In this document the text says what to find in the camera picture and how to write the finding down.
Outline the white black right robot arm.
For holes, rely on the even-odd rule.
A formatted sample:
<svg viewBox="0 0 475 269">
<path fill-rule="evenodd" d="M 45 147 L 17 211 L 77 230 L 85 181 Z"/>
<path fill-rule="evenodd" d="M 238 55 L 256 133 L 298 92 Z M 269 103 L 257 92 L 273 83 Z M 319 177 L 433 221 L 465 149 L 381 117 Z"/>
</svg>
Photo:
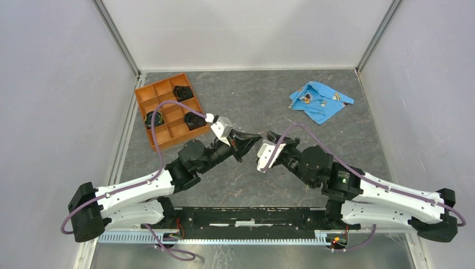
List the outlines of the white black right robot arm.
<svg viewBox="0 0 475 269">
<path fill-rule="evenodd" d="M 323 214 L 327 227 L 337 229 L 347 224 L 405 228 L 441 243 L 457 235 L 458 221 L 449 211 L 455 205 L 453 190 L 404 187 L 341 164 L 320 146 L 300 151 L 299 143 L 298 138 L 268 131 L 259 150 L 258 168 L 282 165 L 307 187 L 319 188 L 328 197 Z"/>
</svg>

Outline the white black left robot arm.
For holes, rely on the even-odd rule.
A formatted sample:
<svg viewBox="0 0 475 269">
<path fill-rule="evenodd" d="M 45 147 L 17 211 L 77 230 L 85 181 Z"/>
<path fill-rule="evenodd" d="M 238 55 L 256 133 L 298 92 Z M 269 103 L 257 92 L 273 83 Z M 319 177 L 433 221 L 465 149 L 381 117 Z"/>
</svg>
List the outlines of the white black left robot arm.
<svg viewBox="0 0 475 269">
<path fill-rule="evenodd" d="M 213 169 L 230 157 L 241 162 L 262 139 L 258 134 L 231 130 L 229 143 L 216 138 L 209 146 L 190 140 L 178 151 L 178 157 L 157 171 L 118 185 L 94 187 L 81 184 L 68 204 L 67 221 L 76 242 L 99 237 L 121 222 L 131 225 L 155 225 L 170 228 L 176 213 L 163 206 L 159 198 L 185 191 L 200 182 L 200 174 Z"/>
</svg>

